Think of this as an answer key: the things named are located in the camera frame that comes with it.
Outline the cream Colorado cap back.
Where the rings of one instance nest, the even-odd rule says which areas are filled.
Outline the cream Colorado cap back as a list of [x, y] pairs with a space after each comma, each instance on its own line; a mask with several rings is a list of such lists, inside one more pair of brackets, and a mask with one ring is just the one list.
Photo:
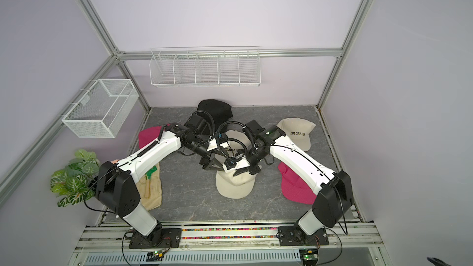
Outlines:
[[224, 164], [226, 159], [236, 159], [240, 155], [246, 156], [251, 146], [250, 140], [244, 133], [233, 130], [229, 130], [224, 134], [220, 134], [219, 143], [220, 141], [227, 141], [229, 144], [227, 148], [221, 148], [222, 150], [220, 152], [223, 156], [222, 164]]

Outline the cream colorado cap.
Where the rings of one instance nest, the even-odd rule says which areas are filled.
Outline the cream colorado cap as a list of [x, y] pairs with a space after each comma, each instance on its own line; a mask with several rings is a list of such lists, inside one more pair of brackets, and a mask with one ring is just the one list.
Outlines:
[[247, 197], [253, 190], [256, 175], [249, 172], [234, 176], [235, 172], [216, 172], [216, 188], [220, 195], [230, 199], [242, 199]]
[[219, 143], [220, 141], [227, 141], [229, 144], [227, 148], [221, 148], [222, 150], [220, 152], [223, 156], [222, 164], [224, 164], [226, 159], [236, 159], [240, 155], [246, 156], [251, 146], [250, 140], [244, 133], [233, 130], [229, 130], [224, 134], [220, 134]]

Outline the black cap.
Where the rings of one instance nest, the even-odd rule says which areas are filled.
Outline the black cap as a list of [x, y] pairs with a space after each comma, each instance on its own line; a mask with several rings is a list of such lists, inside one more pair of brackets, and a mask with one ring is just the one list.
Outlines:
[[218, 130], [221, 124], [233, 118], [232, 106], [226, 102], [207, 99], [202, 100], [197, 107], [198, 111], [204, 111], [211, 115], [214, 121], [214, 130]]

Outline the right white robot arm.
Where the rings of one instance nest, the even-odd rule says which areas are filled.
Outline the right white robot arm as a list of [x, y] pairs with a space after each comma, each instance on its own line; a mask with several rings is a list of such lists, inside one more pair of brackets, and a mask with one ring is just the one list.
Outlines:
[[255, 172], [267, 155], [286, 164], [316, 194], [315, 201], [294, 228], [313, 235], [322, 228], [333, 228], [354, 205], [351, 177], [325, 167], [300, 149], [280, 128], [271, 126], [250, 134], [251, 146], [234, 160], [225, 160], [225, 170]]

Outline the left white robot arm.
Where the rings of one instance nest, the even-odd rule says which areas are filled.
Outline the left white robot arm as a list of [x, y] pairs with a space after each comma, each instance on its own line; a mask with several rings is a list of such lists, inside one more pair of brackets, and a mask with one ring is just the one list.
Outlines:
[[157, 163], [185, 147], [204, 160], [220, 144], [215, 139], [204, 140], [195, 131], [182, 124], [165, 125], [152, 142], [116, 163], [107, 161], [99, 169], [95, 198], [128, 223], [146, 240], [157, 244], [162, 239], [162, 225], [145, 209], [136, 183]]

